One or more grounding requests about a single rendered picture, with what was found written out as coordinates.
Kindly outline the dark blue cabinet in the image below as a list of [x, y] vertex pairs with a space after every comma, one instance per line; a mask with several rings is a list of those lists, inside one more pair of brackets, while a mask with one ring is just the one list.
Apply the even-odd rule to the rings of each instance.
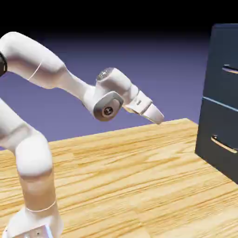
[[238, 24], [212, 27], [195, 153], [238, 184]]

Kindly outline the dark blue drawer front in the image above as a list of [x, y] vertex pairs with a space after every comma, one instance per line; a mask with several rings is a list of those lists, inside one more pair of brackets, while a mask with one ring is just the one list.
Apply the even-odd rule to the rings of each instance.
[[203, 98], [195, 153], [238, 184], [238, 153], [215, 144], [211, 141], [212, 135], [238, 149], [238, 110]]
[[222, 70], [238, 67], [238, 24], [212, 27], [203, 96], [238, 109], [238, 74]]

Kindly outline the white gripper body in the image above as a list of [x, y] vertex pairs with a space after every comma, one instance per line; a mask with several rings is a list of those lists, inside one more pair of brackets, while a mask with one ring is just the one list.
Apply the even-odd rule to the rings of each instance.
[[142, 113], [142, 116], [155, 124], [160, 124], [164, 121], [164, 115], [153, 103]]

